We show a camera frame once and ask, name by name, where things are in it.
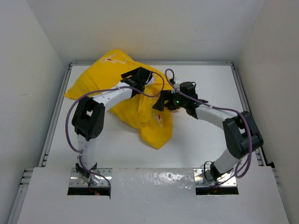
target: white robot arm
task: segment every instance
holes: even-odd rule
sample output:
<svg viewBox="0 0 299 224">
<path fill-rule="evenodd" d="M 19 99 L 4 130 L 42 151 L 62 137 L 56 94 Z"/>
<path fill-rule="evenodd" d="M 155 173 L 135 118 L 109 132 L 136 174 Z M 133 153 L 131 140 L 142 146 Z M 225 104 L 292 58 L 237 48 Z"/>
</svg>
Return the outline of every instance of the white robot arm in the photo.
<svg viewBox="0 0 299 224">
<path fill-rule="evenodd" d="M 170 82 L 181 93 L 202 103 L 196 103 L 177 91 L 162 91 L 159 100 L 153 106 L 154 109 L 163 111 L 165 107 L 169 110 L 183 107 L 194 118 L 207 121 L 224 131 L 227 149 L 217 160 L 212 162 L 208 172 L 213 180 L 217 181 L 219 177 L 231 171 L 239 160 L 249 153 L 248 133 L 241 133 L 245 125 L 242 119 L 232 112 L 206 106 L 207 101 L 198 99 L 194 82 L 181 82 L 175 77 Z M 255 151 L 263 145 L 263 138 L 252 115 L 247 111 L 242 112 L 241 115 L 246 119 L 250 129 L 252 151 Z"/>
<path fill-rule="evenodd" d="M 76 169 L 86 178 L 89 177 L 87 170 L 96 168 L 95 161 L 95 138 L 103 130 L 104 115 L 113 106 L 123 100 L 132 98 L 137 91 L 144 91 L 146 85 L 155 82 L 152 72 L 144 68 L 137 68 L 122 75 L 122 80 L 111 89 L 93 97 L 82 98 L 72 119 L 72 125 L 78 138 L 78 149 L 81 152 L 81 160 L 84 168 L 81 167 L 80 161 L 76 164 Z"/>
</svg>

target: white table surface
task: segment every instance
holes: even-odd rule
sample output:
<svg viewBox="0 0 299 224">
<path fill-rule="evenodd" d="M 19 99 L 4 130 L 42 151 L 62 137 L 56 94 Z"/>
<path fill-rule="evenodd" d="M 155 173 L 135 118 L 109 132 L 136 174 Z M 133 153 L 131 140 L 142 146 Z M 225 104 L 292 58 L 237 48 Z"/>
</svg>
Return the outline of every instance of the white table surface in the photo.
<svg viewBox="0 0 299 224">
<path fill-rule="evenodd" d="M 195 81 L 199 98 L 212 105 L 242 111 L 231 67 L 207 65 L 153 65 L 164 71 L 172 68 L 182 81 Z M 73 66 L 67 90 L 88 66 Z M 65 138 L 64 122 L 72 100 L 63 99 L 46 167 L 74 167 L 77 153 Z M 172 114 L 172 138 L 159 150 L 144 142 L 139 132 L 120 121 L 115 115 L 105 114 L 104 129 L 96 140 L 96 161 L 99 168 L 191 168 L 205 161 L 216 160 L 226 148 L 221 129 L 189 116 L 184 109 Z M 77 137 L 69 124 L 71 140 Z"/>
<path fill-rule="evenodd" d="M 242 110 L 229 66 L 170 67 L 182 80 L 197 82 L 199 98 Z M 86 68 L 72 68 L 68 88 Z M 107 113 L 96 156 L 99 167 L 113 168 L 111 200 L 67 196 L 77 160 L 64 135 L 70 105 L 71 100 L 64 99 L 48 162 L 34 169 L 18 224 L 288 223 L 271 167 L 259 167 L 255 156 L 249 172 L 237 180 L 239 195 L 195 195 L 191 167 L 215 160 L 225 149 L 225 141 L 222 130 L 183 110 L 173 114 L 172 139 L 160 150 L 149 147 L 136 130 Z M 71 139 L 76 142 L 74 132 Z"/>
</svg>

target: white wall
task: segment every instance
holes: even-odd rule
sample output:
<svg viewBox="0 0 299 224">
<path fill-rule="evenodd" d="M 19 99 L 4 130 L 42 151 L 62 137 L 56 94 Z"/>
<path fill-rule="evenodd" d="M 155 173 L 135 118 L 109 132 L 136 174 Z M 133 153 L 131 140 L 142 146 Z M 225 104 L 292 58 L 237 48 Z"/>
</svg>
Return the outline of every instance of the white wall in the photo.
<svg viewBox="0 0 299 224">
<path fill-rule="evenodd" d="M 0 1 L 0 224 L 38 165 L 65 67 L 25 0 Z"/>
<path fill-rule="evenodd" d="M 297 0 L 267 0 L 238 65 L 292 223 L 299 223 L 298 9 Z"/>
<path fill-rule="evenodd" d="M 63 62 L 235 60 L 264 0 L 27 0 Z"/>
</svg>

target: yellow fabric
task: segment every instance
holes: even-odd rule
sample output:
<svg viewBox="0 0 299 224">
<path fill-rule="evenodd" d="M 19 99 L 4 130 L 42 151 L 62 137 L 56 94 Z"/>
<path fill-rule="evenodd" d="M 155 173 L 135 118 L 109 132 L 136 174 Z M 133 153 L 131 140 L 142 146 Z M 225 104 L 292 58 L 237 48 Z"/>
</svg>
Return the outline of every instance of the yellow fabric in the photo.
<svg viewBox="0 0 299 224">
<path fill-rule="evenodd" d="M 121 50 L 111 50 L 89 67 L 77 79 L 75 84 L 64 95 L 70 99 L 78 99 L 87 92 L 110 89 L 121 80 L 121 74 L 138 67 L 164 74 L 148 65 L 133 61 Z M 155 83 L 145 87 L 144 92 L 149 95 L 157 94 L 162 87 L 161 78 L 155 74 Z M 165 81 L 165 90 L 171 90 Z M 120 120 L 137 128 L 141 138 L 159 149 L 172 135 L 172 117 L 168 110 L 163 112 L 152 109 L 157 98 L 149 98 L 138 94 L 133 98 L 124 100 L 110 109 Z"/>
</svg>

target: metal mounting plate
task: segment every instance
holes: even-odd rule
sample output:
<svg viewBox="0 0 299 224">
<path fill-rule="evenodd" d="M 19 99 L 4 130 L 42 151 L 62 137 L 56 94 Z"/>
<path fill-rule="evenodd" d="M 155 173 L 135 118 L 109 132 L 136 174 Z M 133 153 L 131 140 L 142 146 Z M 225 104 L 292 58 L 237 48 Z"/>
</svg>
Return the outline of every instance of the metal mounting plate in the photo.
<svg viewBox="0 0 299 224">
<path fill-rule="evenodd" d="M 112 169 L 106 168 L 106 169 L 95 169 L 94 172 L 100 173 L 104 177 L 106 177 L 110 182 L 112 179 Z M 90 180 L 86 179 L 85 177 L 81 176 L 79 172 L 76 171 L 75 168 L 71 171 L 71 177 L 70 177 L 70 183 L 69 188 L 87 188 L 88 182 L 90 181 L 91 188 L 97 187 L 97 188 L 107 188 L 109 187 L 106 180 L 101 178 L 97 175 L 90 175 Z"/>
<path fill-rule="evenodd" d="M 204 169 L 203 168 L 195 168 L 195 169 L 193 169 L 193 171 L 194 171 L 194 180 L 195 180 L 195 187 L 196 188 L 206 188 L 206 187 L 213 186 L 215 184 L 214 181 L 209 182 L 205 179 Z M 230 178 L 234 174 L 235 174 L 234 171 L 231 170 L 229 173 L 227 173 L 227 174 L 223 175 L 222 177 L 218 178 L 216 183 L 226 181 L 228 178 Z M 221 184 L 220 187 L 222 187 L 222 188 L 231 188 L 231 187 L 236 188 L 237 187 L 236 178 L 232 177 L 227 182 Z"/>
</svg>

